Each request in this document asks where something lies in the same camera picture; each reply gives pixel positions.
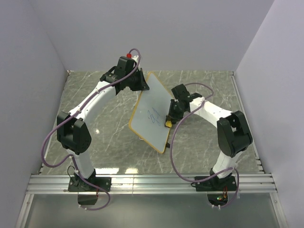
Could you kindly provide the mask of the yellow whiteboard eraser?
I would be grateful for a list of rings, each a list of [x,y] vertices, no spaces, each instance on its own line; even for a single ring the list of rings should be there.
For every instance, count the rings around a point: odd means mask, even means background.
[[[165,122],[165,127],[167,127],[167,128],[172,128],[172,122],[171,122],[170,120],[167,120],[167,121]]]

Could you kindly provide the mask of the yellow framed whiteboard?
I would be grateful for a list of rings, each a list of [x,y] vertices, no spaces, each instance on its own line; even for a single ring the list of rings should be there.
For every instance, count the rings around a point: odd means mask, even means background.
[[[170,128],[166,115],[173,96],[158,76],[149,72],[149,90],[141,91],[129,121],[129,128],[158,153],[164,153]]]

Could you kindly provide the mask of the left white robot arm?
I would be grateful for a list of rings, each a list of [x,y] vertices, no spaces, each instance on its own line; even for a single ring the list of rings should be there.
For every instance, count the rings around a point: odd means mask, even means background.
[[[140,60],[139,55],[120,57],[117,65],[101,76],[92,92],[78,106],[57,116],[57,140],[74,159],[77,175],[82,176],[79,185],[85,191],[91,191],[96,186],[93,177],[95,169],[87,152],[92,142],[88,126],[101,109],[125,88],[132,91],[150,89],[144,79]]]

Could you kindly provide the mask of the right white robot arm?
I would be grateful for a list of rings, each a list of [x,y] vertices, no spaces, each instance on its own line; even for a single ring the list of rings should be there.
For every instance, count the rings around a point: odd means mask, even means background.
[[[179,126],[195,114],[216,127],[220,154],[210,170],[210,176],[205,180],[210,180],[213,189],[220,190],[226,185],[226,178],[235,169],[240,155],[252,144],[253,137],[241,111],[225,110],[209,102],[207,99],[214,95],[214,91],[205,84],[200,85],[209,89],[211,94],[207,97],[198,93],[191,94],[184,84],[171,90],[174,98],[171,100],[164,126],[171,128],[176,124],[173,132],[176,134]]]

